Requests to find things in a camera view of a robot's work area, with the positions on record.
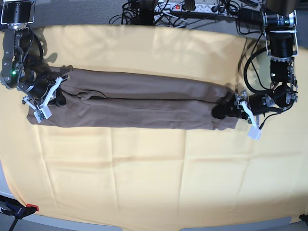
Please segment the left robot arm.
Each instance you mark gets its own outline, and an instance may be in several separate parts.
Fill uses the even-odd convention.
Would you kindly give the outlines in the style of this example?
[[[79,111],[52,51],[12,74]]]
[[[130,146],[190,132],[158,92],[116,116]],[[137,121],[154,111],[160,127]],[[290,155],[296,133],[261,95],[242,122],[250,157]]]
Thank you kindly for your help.
[[[263,0],[260,10],[244,7],[236,9],[238,22],[260,27],[266,45],[258,51],[252,51],[244,66],[244,82],[252,95],[248,96],[243,91],[227,97],[212,109],[213,117],[251,120],[252,116],[244,110],[245,106],[253,116],[270,112],[280,114],[297,101],[297,80],[294,74],[294,59],[298,54],[297,6],[296,0]],[[248,82],[247,71],[253,60],[264,52],[270,57],[271,83],[268,88],[256,90]]]

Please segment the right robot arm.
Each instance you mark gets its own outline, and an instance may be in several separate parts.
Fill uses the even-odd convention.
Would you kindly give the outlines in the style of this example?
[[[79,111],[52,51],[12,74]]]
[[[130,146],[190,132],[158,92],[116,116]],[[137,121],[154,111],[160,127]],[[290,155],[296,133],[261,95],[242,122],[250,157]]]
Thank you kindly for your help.
[[[64,106],[66,99],[57,87],[51,71],[42,71],[44,50],[30,26],[34,23],[34,0],[4,0],[0,6],[0,29],[4,32],[0,81],[8,89],[17,89],[38,109],[44,102]]]

